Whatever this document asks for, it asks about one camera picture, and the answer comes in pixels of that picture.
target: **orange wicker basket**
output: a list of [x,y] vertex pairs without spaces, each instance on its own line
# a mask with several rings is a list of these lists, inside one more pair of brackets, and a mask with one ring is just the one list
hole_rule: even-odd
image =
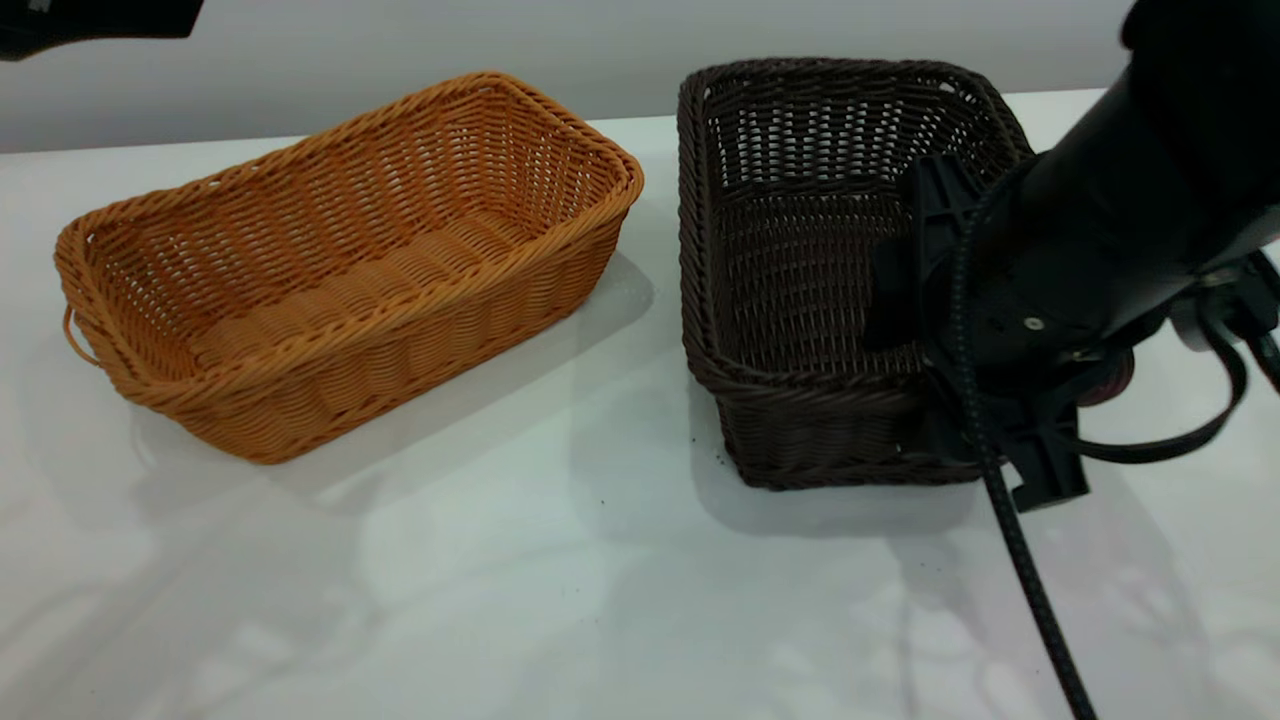
[[527,85],[461,77],[74,220],[67,336],[128,400],[283,462],[571,314],[643,183]]

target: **black strap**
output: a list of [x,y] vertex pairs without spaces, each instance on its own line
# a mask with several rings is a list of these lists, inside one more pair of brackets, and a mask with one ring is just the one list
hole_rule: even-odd
[[1148,462],[1164,462],[1165,460],[1181,457],[1204,447],[1217,437],[1226,425],[1226,421],[1231,419],[1231,414],[1240,406],[1240,401],[1244,400],[1244,392],[1249,387],[1249,373],[1244,366],[1240,354],[1231,347],[1231,343],[1222,334],[1222,331],[1219,329],[1217,324],[1206,315],[1207,306],[1208,302],[1202,297],[1197,302],[1197,318],[1210,347],[1222,361],[1226,374],[1231,378],[1231,402],[1226,406],[1226,410],[1210,420],[1204,427],[1170,439],[1137,445],[1102,445],[1060,436],[1061,441],[1085,457],[1120,465],[1146,465]]

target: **basket rim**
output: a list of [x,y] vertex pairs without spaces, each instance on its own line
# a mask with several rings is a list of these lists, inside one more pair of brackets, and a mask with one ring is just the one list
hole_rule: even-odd
[[[575,141],[582,142],[598,152],[618,173],[618,181],[598,202],[585,208],[576,217],[548,228],[525,246],[512,251],[502,261],[485,268],[485,272],[479,277],[463,275],[449,282],[433,284],[424,291],[383,301],[364,320],[356,318],[334,320],[300,338],[292,338],[261,352],[201,369],[180,378],[159,377],[147,369],[147,365],[141,361],[140,355],[115,325],[114,318],[105,305],[102,288],[90,281],[92,275],[87,273],[88,261],[86,258],[88,240],[104,225],[120,222],[124,218],[151,218],[173,211],[197,199],[216,197],[250,179],[270,177],[271,172],[289,168],[294,158],[302,154],[321,151],[334,143],[375,132],[372,128],[380,122],[394,120],[444,97],[467,95],[486,88],[502,90],[518,101],[532,105],[540,111],[548,126],[568,128]],[[293,145],[182,186],[151,191],[90,211],[73,220],[59,234],[55,264],[63,275],[64,288],[68,288],[65,295],[69,306],[77,315],[88,315],[101,328],[99,334],[124,360],[120,364],[122,372],[109,373],[113,375],[111,379],[116,389],[141,405],[166,413],[178,411],[206,406],[230,393],[262,384],[274,377],[393,328],[408,316],[420,315],[425,310],[444,309],[465,296],[484,292],[509,277],[527,272],[538,263],[571,246],[590,229],[626,213],[643,190],[644,172],[631,154],[531,85],[507,73],[485,70],[433,85],[396,102],[357,115],[328,131],[305,137]],[[79,279],[74,292],[68,286],[68,270],[76,270],[76,277]],[[460,286],[466,286],[466,292],[458,291]],[[93,338],[88,340],[92,345]]]
[[684,314],[684,343],[689,366],[698,380],[722,401],[759,405],[768,401],[771,407],[786,407],[808,413],[847,413],[868,409],[899,411],[919,405],[919,400],[904,395],[902,388],[916,382],[913,378],[887,375],[838,375],[820,372],[776,373],[740,363],[721,350],[719,332],[708,292],[708,275],[701,272],[709,264],[708,232],[685,227],[686,223],[705,227],[705,217],[712,202],[707,187],[696,187],[708,177],[705,124],[703,106],[705,92],[713,82],[723,79],[749,79],[760,76],[805,72],[919,72],[946,73],[961,78],[975,91],[979,102],[992,110],[1001,140],[1009,143],[1015,156],[1030,155],[1030,145],[1012,110],[986,76],[968,68],[941,60],[877,60],[827,56],[755,58],[710,65],[690,74],[680,87],[677,126],[680,129],[680,182],[681,182],[681,288]]

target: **dark brown wicker basket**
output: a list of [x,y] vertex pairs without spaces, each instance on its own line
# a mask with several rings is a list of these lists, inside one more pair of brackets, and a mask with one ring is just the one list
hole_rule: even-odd
[[744,480],[977,478],[900,450],[919,350],[860,343],[872,249],[909,232],[910,163],[952,152],[989,184],[1032,154],[991,83],[945,63],[748,60],[690,76],[678,126],[685,348]]

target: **white wall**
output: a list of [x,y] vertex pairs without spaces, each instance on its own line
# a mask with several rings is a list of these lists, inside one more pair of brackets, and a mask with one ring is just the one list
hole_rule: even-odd
[[588,118],[675,109],[699,67],[934,58],[1001,90],[1110,85],[1130,0],[206,0],[178,41],[0,63],[0,151],[324,129],[495,68]]

